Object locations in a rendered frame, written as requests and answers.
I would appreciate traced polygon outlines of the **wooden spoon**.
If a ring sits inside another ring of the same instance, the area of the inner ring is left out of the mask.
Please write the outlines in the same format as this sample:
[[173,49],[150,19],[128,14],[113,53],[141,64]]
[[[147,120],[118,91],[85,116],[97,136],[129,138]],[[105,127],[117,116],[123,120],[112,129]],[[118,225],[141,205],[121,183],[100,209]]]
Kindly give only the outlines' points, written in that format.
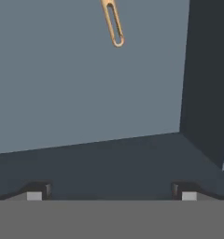
[[119,12],[116,5],[116,0],[100,1],[105,14],[105,21],[110,33],[111,41],[116,48],[121,48],[124,45],[125,38],[119,20]]

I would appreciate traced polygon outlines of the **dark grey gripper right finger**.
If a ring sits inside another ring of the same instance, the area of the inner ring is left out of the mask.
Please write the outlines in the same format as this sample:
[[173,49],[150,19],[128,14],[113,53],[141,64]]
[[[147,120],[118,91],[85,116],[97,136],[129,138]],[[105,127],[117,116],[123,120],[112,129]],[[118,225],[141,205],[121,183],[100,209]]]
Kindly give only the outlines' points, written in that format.
[[177,201],[224,201],[224,196],[204,190],[194,182],[173,182],[172,199]]

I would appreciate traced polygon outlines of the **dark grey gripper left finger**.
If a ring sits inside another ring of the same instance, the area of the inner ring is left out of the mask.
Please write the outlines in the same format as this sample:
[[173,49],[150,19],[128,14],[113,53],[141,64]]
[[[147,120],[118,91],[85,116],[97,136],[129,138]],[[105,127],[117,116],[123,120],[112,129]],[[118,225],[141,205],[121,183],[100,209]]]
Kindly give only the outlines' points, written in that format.
[[48,181],[35,181],[19,190],[0,195],[0,201],[46,201],[51,199],[52,184]]

